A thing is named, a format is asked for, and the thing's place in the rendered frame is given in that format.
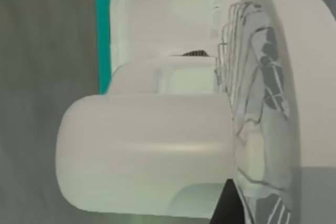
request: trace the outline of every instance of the gray surface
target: gray surface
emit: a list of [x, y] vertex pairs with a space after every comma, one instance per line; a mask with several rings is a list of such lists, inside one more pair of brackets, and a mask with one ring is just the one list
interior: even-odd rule
[[[336, 0], [325, 0], [335, 9]], [[80, 211], [61, 196], [62, 114], [98, 92], [94, 0], [0, 0], [0, 223], [139, 223]], [[206, 220], [143, 217], [146, 223]]]

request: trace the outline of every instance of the gray floor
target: gray floor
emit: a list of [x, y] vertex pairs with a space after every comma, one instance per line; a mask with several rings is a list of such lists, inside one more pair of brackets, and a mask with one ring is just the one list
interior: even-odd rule
[[[336, 10], [336, 0], [325, 0]], [[95, 0], [0, 0], [0, 223], [207, 223], [80, 211], [55, 178], [59, 122], [98, 92]]]

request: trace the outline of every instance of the gray background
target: gray background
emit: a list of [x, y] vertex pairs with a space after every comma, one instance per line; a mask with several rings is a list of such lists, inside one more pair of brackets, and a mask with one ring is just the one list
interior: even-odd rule
[[[336, 0], [325, 0], [336, 13]], [[207, 223], [95, 214], [55, 178], [65, 110], [98, 93], [95, 0], [0, 0], [0, 223]]]

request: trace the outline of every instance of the white cylinder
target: white cylinder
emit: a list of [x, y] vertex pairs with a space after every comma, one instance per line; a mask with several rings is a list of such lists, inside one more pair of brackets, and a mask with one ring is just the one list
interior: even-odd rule
[[121, 214], [210, 218], [233, 177], [226, 95], [104, 95], [66, 112], [60, 189], [74, 206]]

